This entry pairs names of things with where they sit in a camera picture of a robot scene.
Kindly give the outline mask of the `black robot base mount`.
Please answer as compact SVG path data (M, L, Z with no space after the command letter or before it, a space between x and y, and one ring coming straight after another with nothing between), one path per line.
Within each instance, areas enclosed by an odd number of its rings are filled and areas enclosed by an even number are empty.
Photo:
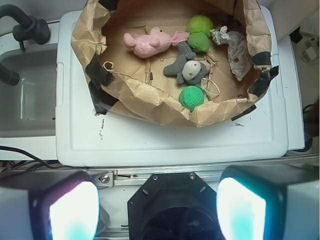
M156 173L127 202L131 240L223 240L217 193L194 172Z

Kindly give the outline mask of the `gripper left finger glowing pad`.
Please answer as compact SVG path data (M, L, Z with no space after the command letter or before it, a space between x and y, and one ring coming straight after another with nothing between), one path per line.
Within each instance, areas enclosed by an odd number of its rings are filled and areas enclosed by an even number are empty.
M99 210L98 189L84 170L0 174L2 240L92 240Z

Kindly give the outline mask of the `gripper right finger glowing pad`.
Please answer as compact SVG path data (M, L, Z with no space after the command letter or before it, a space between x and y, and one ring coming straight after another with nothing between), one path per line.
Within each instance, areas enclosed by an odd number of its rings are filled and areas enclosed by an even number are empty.
M318 240L319 167L228 166L218 184L216 210L227 240Z

